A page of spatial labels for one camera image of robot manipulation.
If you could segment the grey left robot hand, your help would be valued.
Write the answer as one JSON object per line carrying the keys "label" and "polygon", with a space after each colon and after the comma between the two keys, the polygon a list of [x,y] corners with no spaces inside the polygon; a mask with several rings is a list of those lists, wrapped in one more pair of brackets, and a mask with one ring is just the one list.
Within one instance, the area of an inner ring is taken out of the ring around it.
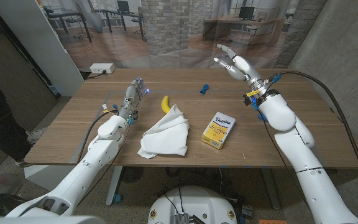
{"label": "grey left robot hand", "polygon": [[142,98],[149,92],[149,89],[145,87],[145,83],[142,77],[137,77],[127,87],[124,100],[121,107],[118,109],[118,115],[124,119],[137,119],[138,107],[142,101]]}

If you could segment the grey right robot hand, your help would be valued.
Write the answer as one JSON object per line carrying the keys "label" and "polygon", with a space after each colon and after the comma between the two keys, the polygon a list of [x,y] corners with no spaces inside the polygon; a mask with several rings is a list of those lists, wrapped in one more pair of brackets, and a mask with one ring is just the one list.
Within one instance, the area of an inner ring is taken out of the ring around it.
{"label": "grey right robot hand", "polygon": [[236,80],[246,82],[252,91],[259,91],[260,95],[265,94],[270,85],[265,82],[260,73],[253,67],[253,65],[243,57],[239,56],[229,47],[223,44],[217,44],[217,48],[227,53],[227,56],[233,61],[233,65],[226,63],[223,59],[214,58],[214,61],[226,69],[228,74]]}

